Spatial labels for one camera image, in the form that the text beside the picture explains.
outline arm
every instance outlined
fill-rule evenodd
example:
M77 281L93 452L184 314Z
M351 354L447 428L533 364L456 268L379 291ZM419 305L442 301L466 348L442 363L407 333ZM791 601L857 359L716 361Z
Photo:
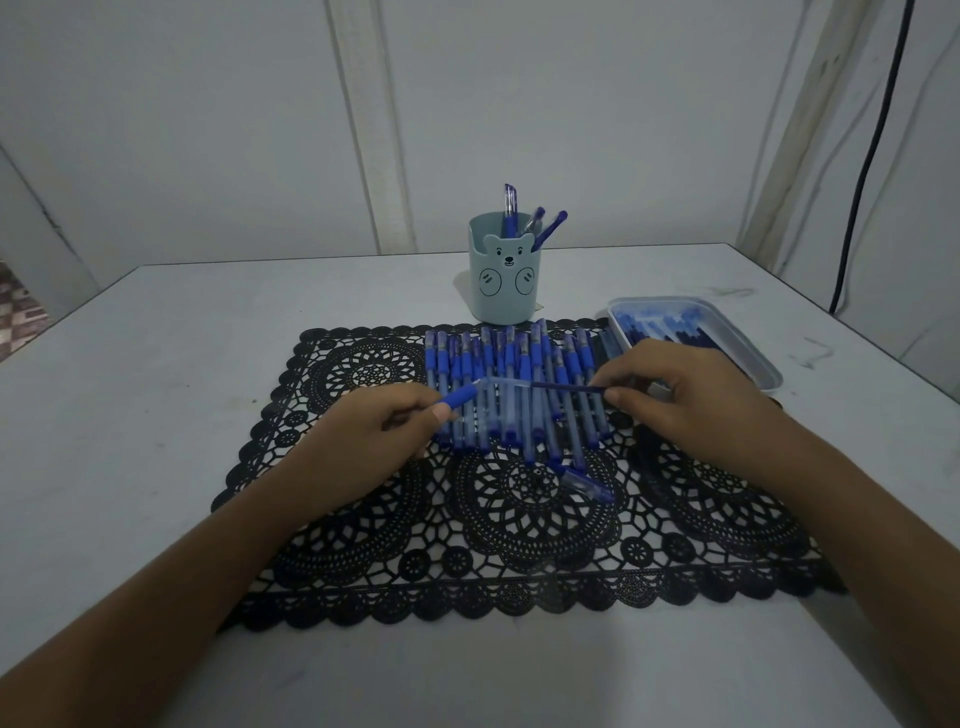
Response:
M450 416L430 406L439 396L394 384L342 397L278 465L0 678L4 725L152 716L300 526L365 495L427 445ZM406 423L384 429L397 419Z
M694 457L778 497L817 540L921 698L960 716L960 552L783 413L721 352L644 340L594 378L663 379L674 401L613 387L607 400Z

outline pen holder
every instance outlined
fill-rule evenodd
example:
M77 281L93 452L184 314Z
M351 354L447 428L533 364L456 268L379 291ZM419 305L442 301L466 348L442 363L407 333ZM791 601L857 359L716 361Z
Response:
M520 212L517 220L523 230L530 215ZM522 237L502 238L502 224L502 212L485 212L469 222L470 310L480 321L509 326L531 319L537 308L540 251L530 249L542 225L537 222L534 232Z

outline fingernail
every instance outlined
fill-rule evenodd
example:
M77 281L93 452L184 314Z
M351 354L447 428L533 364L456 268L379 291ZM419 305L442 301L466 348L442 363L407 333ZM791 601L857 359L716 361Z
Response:
M433 416L436 417L441 424L450 419L450 413L452 412L450 405L445 401L437 402L430 407L430 411L433 412Z

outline white table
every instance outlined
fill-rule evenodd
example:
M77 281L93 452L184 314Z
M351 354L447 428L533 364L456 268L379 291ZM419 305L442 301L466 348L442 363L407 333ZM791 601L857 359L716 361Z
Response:
M783 372L794 417L960 543L960 407L733 249L548 249L541 266L551 319L617 296L712 301ZM208 512L302 331L472 321L467 267L144 267L0 364L0 671ZM880 728L913 710L852 599L818 593L233 629L164 724Z

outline right hand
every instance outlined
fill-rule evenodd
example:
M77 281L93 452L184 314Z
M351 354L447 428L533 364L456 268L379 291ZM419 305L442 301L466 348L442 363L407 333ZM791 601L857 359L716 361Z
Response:
M673 390L673 402L613 386L639 380L645 388L656 379ZM604 394L610 404L698 460L765 487L786 465L783 456L825 445L717 350L644 339L602 366L591 384L611 387Z

